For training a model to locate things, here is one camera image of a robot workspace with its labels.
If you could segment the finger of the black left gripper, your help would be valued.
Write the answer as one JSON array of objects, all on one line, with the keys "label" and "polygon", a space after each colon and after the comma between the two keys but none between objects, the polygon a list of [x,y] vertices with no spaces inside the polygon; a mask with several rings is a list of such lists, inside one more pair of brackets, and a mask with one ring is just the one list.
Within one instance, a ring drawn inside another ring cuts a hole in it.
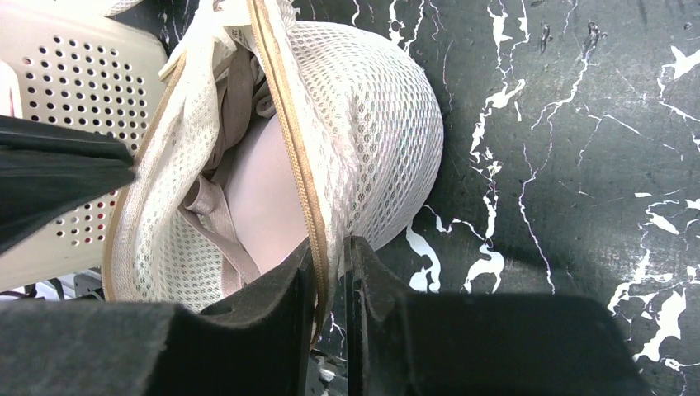
[{"label": "finger of the black left gripper", "polygon": [[102,134],[1,118],[1,250],[63,213],[129,185],[134,158]]}]

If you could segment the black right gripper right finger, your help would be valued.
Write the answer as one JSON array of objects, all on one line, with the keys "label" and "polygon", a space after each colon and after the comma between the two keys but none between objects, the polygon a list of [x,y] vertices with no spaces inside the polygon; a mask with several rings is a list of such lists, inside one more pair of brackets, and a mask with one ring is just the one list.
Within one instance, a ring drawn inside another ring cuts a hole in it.
[{"label": "black right gripper right finger", "polygon": [[345,240],[351,395],[648,395],[605,308],[578,296],[419,293]]}]

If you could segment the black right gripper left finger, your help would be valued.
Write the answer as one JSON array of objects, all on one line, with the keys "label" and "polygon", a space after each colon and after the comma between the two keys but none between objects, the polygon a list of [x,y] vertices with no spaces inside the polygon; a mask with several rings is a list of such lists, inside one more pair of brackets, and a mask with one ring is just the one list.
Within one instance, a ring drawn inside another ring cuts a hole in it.
[{"label": "black right gripper left finger", "polygon": [[301,243],[193,313],[180,304],[6,301],[4,395],[302,395],[315,282]]}]

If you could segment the beige mauve bra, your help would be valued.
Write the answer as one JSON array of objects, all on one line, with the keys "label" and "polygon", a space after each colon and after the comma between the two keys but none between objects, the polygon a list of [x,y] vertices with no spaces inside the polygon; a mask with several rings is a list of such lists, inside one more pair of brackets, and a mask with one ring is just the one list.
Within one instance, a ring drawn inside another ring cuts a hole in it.
[{"label": "beige mauve bra", "polygon": [[240,48],[224,67],[219,134],[179,211],[221,251],[217,278],[228,296],[281,265],[308,231],[258,59]]}]

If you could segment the beige-trimmed white mesh laundry bag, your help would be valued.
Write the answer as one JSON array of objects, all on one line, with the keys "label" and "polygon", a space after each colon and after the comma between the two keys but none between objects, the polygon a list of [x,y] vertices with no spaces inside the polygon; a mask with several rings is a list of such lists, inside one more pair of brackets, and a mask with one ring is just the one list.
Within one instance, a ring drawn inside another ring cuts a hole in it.
[{"label": "beige-trimmed white mesh laundry bag", "polygon": [[381,248],[405,229],[438,174],[444,130],[421,67],[385,37],[300,21],[289,1],[202,1],[159,71],[166,87],[119,194],[102,264],[112,301],[201,311],[227,297],[221,251],[179,208],[220,129],[216,84],[238,49],[260,63],[281,123],[310,243],[313,337],[345,271],[343,240]]}]

